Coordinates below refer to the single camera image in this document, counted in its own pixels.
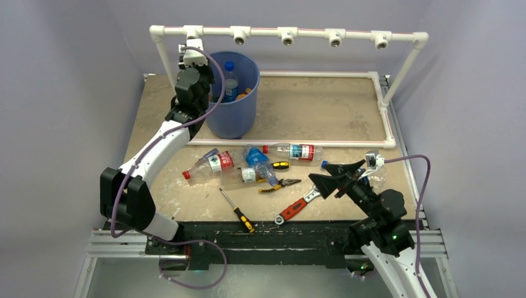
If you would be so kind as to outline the small blue label bottle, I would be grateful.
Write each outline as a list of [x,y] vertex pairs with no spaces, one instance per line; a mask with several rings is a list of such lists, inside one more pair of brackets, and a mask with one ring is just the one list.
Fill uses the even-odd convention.
[[225,98],[223,102],[233,102],[238,97],[238,78],[234,72],[234,63],[227,61],[224,67],[225,74]]

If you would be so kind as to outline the short orange juice bottle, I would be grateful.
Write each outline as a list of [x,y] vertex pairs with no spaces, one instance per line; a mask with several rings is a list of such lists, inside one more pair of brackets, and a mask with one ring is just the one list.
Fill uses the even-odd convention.
[[251,93],[251,91],[252,91],[251,88],[246,88],[243,92],[241,92],[241,93],[239,93],[239,94],[237,95],[237,97],[236,97],[236,101],[237,101],[237,100],[240,100],[240,99],[242,99],[242,98],[244,98],[244,97],[246,97],[248,94]]

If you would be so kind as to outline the blue label crushed bottle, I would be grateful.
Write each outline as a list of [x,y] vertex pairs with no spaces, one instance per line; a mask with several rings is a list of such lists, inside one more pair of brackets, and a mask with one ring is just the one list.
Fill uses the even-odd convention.
[[268,157],[254,145],[246,145],[243,151],[243,157],[248,166],[250,166],[262,179],[268,182],[272,187],[278,185],[279,181],[275,175],[274,168]]

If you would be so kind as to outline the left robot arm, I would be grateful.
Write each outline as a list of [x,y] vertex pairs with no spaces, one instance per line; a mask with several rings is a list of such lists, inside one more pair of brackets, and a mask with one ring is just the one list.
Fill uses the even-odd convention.
[[110,220],[114,238],[125,230],[136,230],[161,238],[170,254],[183,250],[185,237],[179,223],[161,214],[150,186],[167,162],[199,132],[208,115],[208,95],[214,83],[210,66],[185,67],[177,75],[171,109],[155,135],[128,162],[117,169],[106,168],[100,176],[100,212]]

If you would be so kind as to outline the red cap crushed bottle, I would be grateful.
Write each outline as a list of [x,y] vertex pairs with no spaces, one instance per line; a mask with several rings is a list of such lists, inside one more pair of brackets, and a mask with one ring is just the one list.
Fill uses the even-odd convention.
[[190,183],[206,183],[216,179],[220,173],[229,171],[243,162],[241,150],[226,150],[217,154],[202,158],[186,171],[183,177]]

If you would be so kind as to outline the red label clear bottle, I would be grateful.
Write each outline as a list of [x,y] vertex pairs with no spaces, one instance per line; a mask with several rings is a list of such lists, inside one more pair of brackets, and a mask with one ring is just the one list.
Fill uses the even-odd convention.
[[286,158],[288,160],[314,162],[323,159],[323,147],[304,143],[264,145],[262,151],[265,154]]

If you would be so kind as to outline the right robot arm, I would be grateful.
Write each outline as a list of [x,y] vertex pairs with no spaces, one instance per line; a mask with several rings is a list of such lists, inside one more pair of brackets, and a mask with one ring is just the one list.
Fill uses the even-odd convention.
[[422,269],[420,235],[411,235],[402,220],[407,214],[404,197],[387,189],[377,194],[363,179],[385,163],[381,156],[354,164],[326,164],[327,175],[309,178],[323,198],[348,196],[366,215],[349,228],[348,244],[372,262],[393,297],[435,297]]

